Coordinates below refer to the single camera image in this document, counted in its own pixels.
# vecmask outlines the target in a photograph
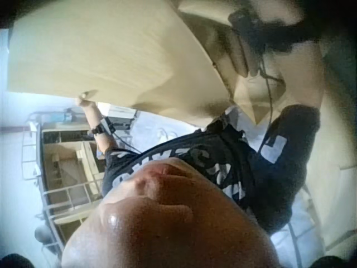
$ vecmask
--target cable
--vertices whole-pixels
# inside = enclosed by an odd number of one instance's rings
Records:
[[[267,84],[267,88],[268,88],[268,94],[269,94],[269,103],[270,103],[270,118],[269,118],[269,124],[268,124],[268,128],[267,128],[267,132],[265,133],[264,137],[263,137],[263,141],[262,141],[262,144],[260,145],[259,149],[258,149],[258,154],[260,154],[262,148],[263,148],[263,145],[266,141],[266,137],[267,137],[267,133],[269,131],[269,128],[270,128],[270,125],[272,124],[272,121],[273,121],[273,98],[272,98],[272,92],[271,92],[271,89],[270,89],[270,85],[269,85],[269,81],[268,79],[273,79],[275,81],[279,81],[280,79],[277,79],[277,78],[274,78],[270,75],[267,75],[267,71],[266,71],[266,65],[265,65],[265,62],[264,62],[264,58],[262,57],[262,67],[263,67],[263,74],[261,74],[261,76],[266,80],[266,84]]]
[[[136,150],[137,152],[139,152],[139,154],[141,154],[141,152],[140,152],[138,149],[136,149],[135,147],[133,147],[133,146],[131,146],[130,144],[126,143],[126,142],[125,142],[122,138],[120,138],[117,134],[113,133],[113,135],[114,135],[117,139],[119,139],[122,143],[124,143],[126,146],[128,146],[128,147],[130,147],[130,148]]]

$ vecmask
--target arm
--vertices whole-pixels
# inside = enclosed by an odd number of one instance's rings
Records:
[[[250,0],[263,22],[283,21],[293,25],[304,14],[293,0]],[[299,104],[320,108],[325,88],[324,65],[318,44],[295,44],[290,53],[274,53],[287,93]]]
[[[91,129],[100,124],[100,120],[103,119],[103,116],[98,107],[95,105],[95,102],[78,98],[76,100],[76,104],[83,109]],[[105,153],[109,148],[117,147],[117,143],[113,136],[109,136],[106,133],[94,135],[94,138],[98,144],[99,150],[103,153]]]

